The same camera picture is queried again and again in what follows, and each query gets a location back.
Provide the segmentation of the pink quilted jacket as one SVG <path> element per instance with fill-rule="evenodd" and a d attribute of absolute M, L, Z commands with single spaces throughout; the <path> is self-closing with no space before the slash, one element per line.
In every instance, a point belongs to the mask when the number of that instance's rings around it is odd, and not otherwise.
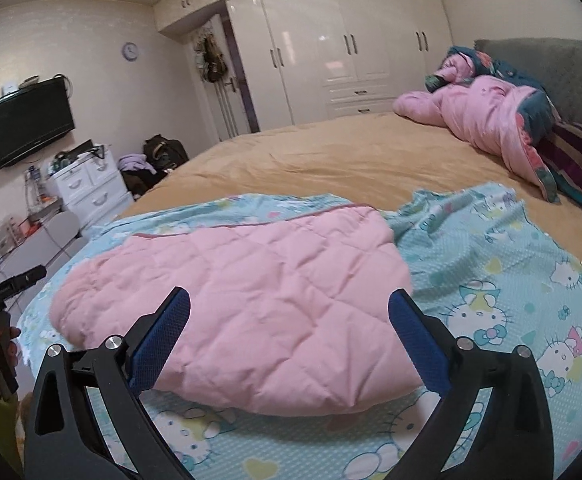
<path fill-rule="evenodd" d="M 78 263 L 49 308 L 66 341 L 94 348 L 157 310 L 176 287 L 190 316 L 157 388 L 262 415 L 355 413 L 421 380 L 387 303 L 408 266 L 376 209 L 134 234 Z"/>

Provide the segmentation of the purple clothes pile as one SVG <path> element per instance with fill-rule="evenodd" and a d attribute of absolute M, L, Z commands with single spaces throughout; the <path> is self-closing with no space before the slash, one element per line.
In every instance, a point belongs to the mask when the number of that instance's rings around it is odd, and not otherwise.
<path fill-rule="evenodd" d="M 118 159 L 118 169 L 121 172 L 125 171 L 149 171 L 150 174 L 156 174 L 154 166 L 147 160 L 144 154 L 126 154 Z"/>

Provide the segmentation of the grey low cabinet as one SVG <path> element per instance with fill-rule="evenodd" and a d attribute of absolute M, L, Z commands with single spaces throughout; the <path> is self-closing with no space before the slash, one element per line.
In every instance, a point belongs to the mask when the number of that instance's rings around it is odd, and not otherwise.
<path fill-rule="evenodd" d="M 23 273 L 34 266 L 44 266 L 46 276 L 25 292 L 6 301 L 7 311 L 13 318 L 22 315 L 28 304 L 57 273 L 88 242 L 81 234 L 78 216 L 62 211 L 46 221 L 21 246 L 0 263 L 0 282 L 4 278 Z"/>

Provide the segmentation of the white drawer chest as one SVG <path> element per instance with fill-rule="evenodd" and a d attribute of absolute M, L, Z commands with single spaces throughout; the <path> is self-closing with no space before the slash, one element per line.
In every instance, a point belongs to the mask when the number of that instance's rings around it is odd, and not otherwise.
<path fill-rule="evenodd" d="M 93 151 L 55 171 L 46 185 L 61 198 L 64 209 L 78 217 L 83 233 L 110 222 L 134 202 L 105 144 L 96 144 Z"/>

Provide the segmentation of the teal cartoon print sheet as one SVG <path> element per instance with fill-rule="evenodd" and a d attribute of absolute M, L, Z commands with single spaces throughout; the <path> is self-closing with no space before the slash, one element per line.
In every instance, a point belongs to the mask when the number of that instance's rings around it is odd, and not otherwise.
<path fill-rule="evenodd" d="M 419 308 L 484 350 L 536 356 L 552 419 L 554 472 L 582 454 L 582 262 L 528 220 L 511 188 L 418 191 L 385 214 Z M 198 479 L 381 479 L 406 453 L 436 396 L 418 389 L 351 417 L 280 418 L 142 398 Z"/>

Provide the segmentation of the black backpack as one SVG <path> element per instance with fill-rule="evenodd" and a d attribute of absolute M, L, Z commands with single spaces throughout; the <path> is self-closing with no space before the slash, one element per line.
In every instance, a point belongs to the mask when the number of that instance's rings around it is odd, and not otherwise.
<path fill-rule="evenodd" d="M 189 157 L 178 140 L 156 134 L 144 143 L 147 162 L 157 171 L 171 171 L 188 162 Z"/>

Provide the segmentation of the tan bed cover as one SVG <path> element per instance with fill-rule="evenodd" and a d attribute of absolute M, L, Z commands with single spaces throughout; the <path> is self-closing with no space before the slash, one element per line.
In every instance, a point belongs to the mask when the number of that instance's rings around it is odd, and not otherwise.
<path fill-rule="evenodd" d="M 247 193 L 311 196 L 331 193 L 395 210 L 426 188 L 443 193 L 485 182 L 514 188 L 530 221 L 582 260 L 582 210 L 550 204 L 515 176 L 443 128 L 393 113 L 351 116 L 247 134 L 221 142 L 140 197 L 124 214 L 144 214 Z"/>

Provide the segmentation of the pink floral duvet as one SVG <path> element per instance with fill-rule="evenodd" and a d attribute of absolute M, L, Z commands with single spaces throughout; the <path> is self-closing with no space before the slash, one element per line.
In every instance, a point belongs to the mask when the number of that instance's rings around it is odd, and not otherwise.
<path fill-rule="evenodd" d="M 560 115 L 542 84 L 485 52 L 454 46 L 425 77 L 425 90 L 401 94 L 394 113 L 422 125 L 447 128 L 456 138 L 501 158 L 539 188 L 549 203 L 558 185 L 536 146 Z"/>

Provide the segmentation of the white door with hangings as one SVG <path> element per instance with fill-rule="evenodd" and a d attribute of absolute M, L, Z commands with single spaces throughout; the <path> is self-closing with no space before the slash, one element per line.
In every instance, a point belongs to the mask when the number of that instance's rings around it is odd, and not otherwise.
<path fill-rule="evenodd" d="M 247 77 L 225 0 L 195 14 L 198 27 L 185 36 L 193 78 L 218 142 L 259 131 Z"/>

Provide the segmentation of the grey headboard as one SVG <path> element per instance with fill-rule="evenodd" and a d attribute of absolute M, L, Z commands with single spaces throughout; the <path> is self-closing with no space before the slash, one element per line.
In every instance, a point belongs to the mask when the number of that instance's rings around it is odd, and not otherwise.
<path fill-rule="evenodd" d="M 539 80 L 561 117 L 582 124 L 582 40 L 477 39 L 474 47 Z"/>

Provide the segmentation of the white glossy wardrobe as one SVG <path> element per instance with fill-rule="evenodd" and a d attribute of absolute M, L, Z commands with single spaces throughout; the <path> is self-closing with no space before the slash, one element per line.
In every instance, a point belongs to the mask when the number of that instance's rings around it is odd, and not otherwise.
<path fill-rule="evenodd" d="M 259 126 L 382 112 L 420 90 L 452 39 L 442 0 L 161 0 L 173 36 L 227 11 Z"/>

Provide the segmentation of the black wall television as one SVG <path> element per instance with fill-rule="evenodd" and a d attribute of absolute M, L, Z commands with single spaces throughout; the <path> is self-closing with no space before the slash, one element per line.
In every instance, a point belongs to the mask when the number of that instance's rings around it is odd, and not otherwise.
<path fill-rule="evenodd" d="M 54 77 L 0 98 L 0 170 L 14 166 L 73 131 L 66 77 Z"/>

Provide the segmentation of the round wall clock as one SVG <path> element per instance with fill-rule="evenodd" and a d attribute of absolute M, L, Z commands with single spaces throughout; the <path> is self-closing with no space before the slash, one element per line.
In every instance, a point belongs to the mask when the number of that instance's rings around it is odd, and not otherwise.
<path fill-rule="evenodd" d="M 137 44 L 134 44 L 134 42 L 125 42 L 125 44 L 123 44 L 121 53 L 124 60 L 128 62 L 135 62 L 139 57 L 139 49 Z"/>

